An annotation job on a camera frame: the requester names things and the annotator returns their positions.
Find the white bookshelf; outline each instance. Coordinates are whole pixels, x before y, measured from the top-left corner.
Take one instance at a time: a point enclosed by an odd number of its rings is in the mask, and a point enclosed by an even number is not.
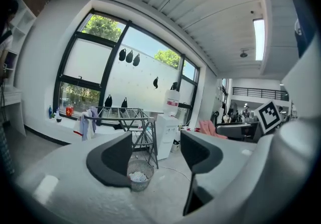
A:
[[[36,20],[36,16],[31,12],[23,0],[16,0],[19,4],[18,11],[14,19],[10,22],[10,29],[13,34],[12,47],[8,52],[6,63],[6,86],[13,86],[15,79],[16,66],[19,59],[23,43],[30,31],[31,26]]]

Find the blue bottle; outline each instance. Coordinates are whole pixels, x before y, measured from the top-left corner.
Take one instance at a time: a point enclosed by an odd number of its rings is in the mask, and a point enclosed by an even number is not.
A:
[[[49,118],[51,119],[51,114],[52,114],[52,109],[51,109],[51,105],[49,106]]]

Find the railing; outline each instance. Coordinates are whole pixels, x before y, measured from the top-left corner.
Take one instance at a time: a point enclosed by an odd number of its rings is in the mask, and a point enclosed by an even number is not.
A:
[[[281,101],[289,101],[288,93],[286,91],[280,90],[234,87],[233,95],[253,96]]]

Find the sky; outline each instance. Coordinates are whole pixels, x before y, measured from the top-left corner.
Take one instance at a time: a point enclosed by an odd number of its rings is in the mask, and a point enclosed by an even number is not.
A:
[[[121,30],[123,30],[125,28],[125,25],[118,23],[118,27],[121,28]],[[166,47],[162,43],[134,28],[128,29],[122,41],[122,44],[133,47],[153,58],[158,50],[168,50],[168,47]],[[193,80],[194,70],[195,68],[190,63],[186,62],[186,66],[184,68],[184,75]]]

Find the pink cloth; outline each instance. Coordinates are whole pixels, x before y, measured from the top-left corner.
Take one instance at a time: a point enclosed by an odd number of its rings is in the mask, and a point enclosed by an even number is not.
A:
[[[200,126],[201,126],[201,133],[203,134],[217,137],[217,138],[227,139],[227,137],[216,133],[215,126],[211,121],[200,121]]]

